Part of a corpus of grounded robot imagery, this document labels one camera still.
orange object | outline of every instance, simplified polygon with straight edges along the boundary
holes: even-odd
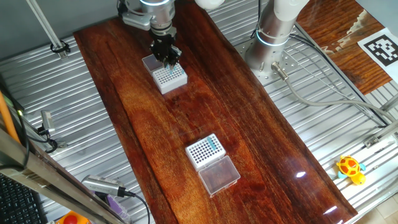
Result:
[[[21,142],[19,141],[17,131],[15,130],[14,123],[12,122],[10,111],[8,110],[7,103],[4,100],[1,91],[0,91],[0,113],[4,120],[4,124],[6,125],[8,134],[20,144]]]
[[[84,216],[81,216],[74,211],[70,211],[59,219],[56,224],[91,224],[91,222]]]

black keyboard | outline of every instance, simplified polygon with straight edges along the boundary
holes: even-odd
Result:
[[[0,223],[46,224],[38,193],[0,174]]]

clear plastic box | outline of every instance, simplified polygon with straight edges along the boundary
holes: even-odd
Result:
[[[158,62],[155,58],[155,55],[150,55],[147,57],[144,57],[142,59],[142,62],[144,62],[144,66],[146,67],[146,69],[148,70],[148,72],[150,73],[150,75],[153,76],[153,72],[163,68],[163,64],[161,62]]]
[[[234,185],[241,178],[229,156],[225,156],[221,160],[202,169],[199,171],[199,176],[210,197],[219,190]]]

wood grain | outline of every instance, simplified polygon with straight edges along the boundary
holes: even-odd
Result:
[[[384,27],[355,0],[311,0],[297,22],[364,95],[391,81],[357,44]]]
[[[156,222],[338,223],[356,215],[207,13],[196,4],[176,12],[188,84],[165,95],[141,61],[150,54],[146,32],[113,19],[75,33]],[[185,147],[211,133],[241,178],[209,198]]]

wooden table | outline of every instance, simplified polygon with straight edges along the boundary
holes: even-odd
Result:
[[[391,81],[357,44],[384,27],[355,0],[310,0],[297,22],[363,94]]]
[[[112,19],[75,33],[156,222],[326,224],[356,215],[207,13],[176,7],[188,84],[165,95],[141,61],[147,32]],[[184,150],[211,133],[241,175],[212,198]]]

